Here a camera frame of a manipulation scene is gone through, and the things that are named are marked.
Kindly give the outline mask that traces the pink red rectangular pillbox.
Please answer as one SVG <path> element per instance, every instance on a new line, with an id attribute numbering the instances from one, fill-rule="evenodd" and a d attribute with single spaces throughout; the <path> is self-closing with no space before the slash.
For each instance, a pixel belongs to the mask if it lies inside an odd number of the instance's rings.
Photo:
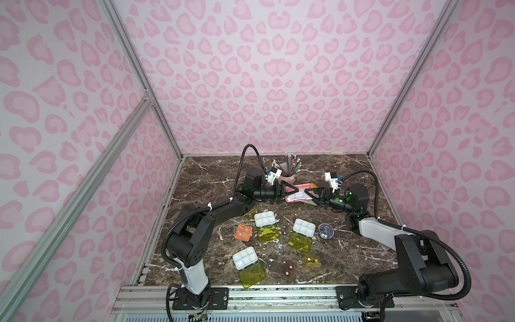
<path id="1" fill-rule="evenodd" d="M 299 190 L 296 193 L 293 193 L 287 197 L 285 197 L 285 201 L 287 203 L 297 203 L 302 202 L 309 205 L 316 205 L 316 203 L 312 200 L 311 197 L 309 197 L 306 193 L 306 189 L 316 189 L 317 186 L 312 183 L 306 183 L 301 185 L 295 185 L 295 187 Z"/>

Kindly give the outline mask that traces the green pillbox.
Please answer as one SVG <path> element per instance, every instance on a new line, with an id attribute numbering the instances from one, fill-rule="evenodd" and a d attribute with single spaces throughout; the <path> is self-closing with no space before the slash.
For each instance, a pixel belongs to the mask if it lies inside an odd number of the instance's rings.
<path id="1" fill-rule="evenodd" d="M 303 253 L 311 251 L 316 225 L 297 218 L 292 226 L 292 233 L 288 239 L 288 245 Z"/>
<path id="2" fill-rule="evenodd" d="M 257 227 L 257 238 L 261 243 L 280 239 L 280 230 L 276 226 L 277 220 L 273 211 L 256 213 L 253 218 Z"/>
<path id="3" fill-rule="evenodd" d="M 252 287 L 266 278 L 266 271 L 254 247 L 250 246 L 237 252 L 232 259 L 244 288 Z"/>

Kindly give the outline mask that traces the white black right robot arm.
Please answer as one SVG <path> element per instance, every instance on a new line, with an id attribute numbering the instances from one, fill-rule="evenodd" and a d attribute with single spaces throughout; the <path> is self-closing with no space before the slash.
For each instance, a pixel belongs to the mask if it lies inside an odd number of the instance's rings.
<path id="1" fill-rule="evenodd" d="M 397 296 L 429 297 L 459 284 L 459 275 L 436 234 L 408 232 L 372 217 L 368 211 L 370 196 L 364 185 L 353 184 L 340 195 L 332 188 L 311 188 L 305 193 L 317 205 L 345 213 L 352 232 L 396 252 L 396 268 L 359 278 L 355 298 L 360 305 L 370 307 Z"/>

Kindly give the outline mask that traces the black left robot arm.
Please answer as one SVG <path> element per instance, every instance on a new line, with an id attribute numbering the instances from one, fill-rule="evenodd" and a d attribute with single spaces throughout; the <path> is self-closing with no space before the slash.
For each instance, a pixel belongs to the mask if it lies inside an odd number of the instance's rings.
<path id="1" fill-rule="evenodd" d="M 210 288 L 203 259 L 215 227 L 245 215 L 258 202 L 275 203 L 299 192 L 294 185 L 281 180 L 277 170 L 251 168 L 241 185 L 239 178 L 236 176 L 228 198 L 202 207 L 185 206 L 162 242 L 162 258 L 179 269 L 182 283 L 194 296 Z"/>

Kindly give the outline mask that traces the pink pencil cup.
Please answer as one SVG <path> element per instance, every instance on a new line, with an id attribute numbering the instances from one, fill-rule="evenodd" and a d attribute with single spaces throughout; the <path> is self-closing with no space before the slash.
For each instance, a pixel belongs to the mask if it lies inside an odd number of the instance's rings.
<path id="1" fill-rule="evenodd" d="M 280 166 L 280 170 L 282 171 L 280 180 L 287 181 L 287 182 L 290 182 L 291 184 L 294 184 L 296 181 L 296 178 L 295 178 L 295 175 L 289 171 L 287 163 L 284 163 L 284 162 L 280 163 L 279 166 Z"/>

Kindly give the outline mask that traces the pencils in cup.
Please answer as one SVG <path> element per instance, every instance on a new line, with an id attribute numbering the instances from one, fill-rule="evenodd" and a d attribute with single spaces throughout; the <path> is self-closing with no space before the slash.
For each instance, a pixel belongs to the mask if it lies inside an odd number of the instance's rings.
<path id="1" fill-rule="evenodd" d="M 296 154 L 286 153 L 284 160 L 273 159 L 272 167 L 282 171 L 283 177 L 294 176 L 301 168 L 302 161 Z"/>

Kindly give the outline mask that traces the small orange pillbox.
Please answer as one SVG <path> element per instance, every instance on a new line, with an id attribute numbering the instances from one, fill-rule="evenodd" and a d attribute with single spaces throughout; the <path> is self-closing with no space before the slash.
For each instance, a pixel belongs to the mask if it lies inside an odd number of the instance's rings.
<path id="1" fill-rule="evenodd" d="M 236 232 L 234 233 L 233 237 L 235 240 L 239 240 L 242 242 L 248 242 L 250 241 L 252 237 L 253 227 L 249 225 L 243 225 L 239 224 L 236 228 Z"/>

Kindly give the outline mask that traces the small yellow pillbox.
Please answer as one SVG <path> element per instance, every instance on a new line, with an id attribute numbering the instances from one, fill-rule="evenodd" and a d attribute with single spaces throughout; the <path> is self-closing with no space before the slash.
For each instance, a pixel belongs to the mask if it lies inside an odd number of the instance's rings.
<path id="1" fill-rule="evenodd" d="M 307 254 L 304 257 L 304 265 L 308 268 L 320 268 L 322 266 L 320 257 L 312 254 Z"/>

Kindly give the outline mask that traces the small dark red pillbox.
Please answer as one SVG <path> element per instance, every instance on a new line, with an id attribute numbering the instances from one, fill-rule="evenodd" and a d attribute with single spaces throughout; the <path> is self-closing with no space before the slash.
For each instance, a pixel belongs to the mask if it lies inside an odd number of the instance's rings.
<path id="1" fill-rule="evenodd" d="M 282 274 L 289 278 L 291 277 L 295 272 L 296 264 L 292 261 L 286 261 L 283 266 Z"/>

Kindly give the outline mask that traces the green pillbox front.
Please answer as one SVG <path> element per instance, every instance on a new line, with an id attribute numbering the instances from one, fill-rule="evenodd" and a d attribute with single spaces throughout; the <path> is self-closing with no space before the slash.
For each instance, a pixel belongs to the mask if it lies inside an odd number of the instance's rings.
<path id="1" fill-rule="evenodd" d="M 266 271 L 254 247 L 250 246 L 237 252 L 232 259 L 244 288 L 252 287 L 266 278 Z"/>

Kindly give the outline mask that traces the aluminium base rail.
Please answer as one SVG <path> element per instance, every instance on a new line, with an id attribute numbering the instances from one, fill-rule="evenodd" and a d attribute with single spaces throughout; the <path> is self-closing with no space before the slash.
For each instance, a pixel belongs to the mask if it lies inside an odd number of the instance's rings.
<path id="1" fill-rule="evenodd" d="M 167 287 L 123 287 L 109 321 L 379 321 L 380 308 L 351 299 L 353 284 L 216 286 L 204 307 L 186 308 Z"/>

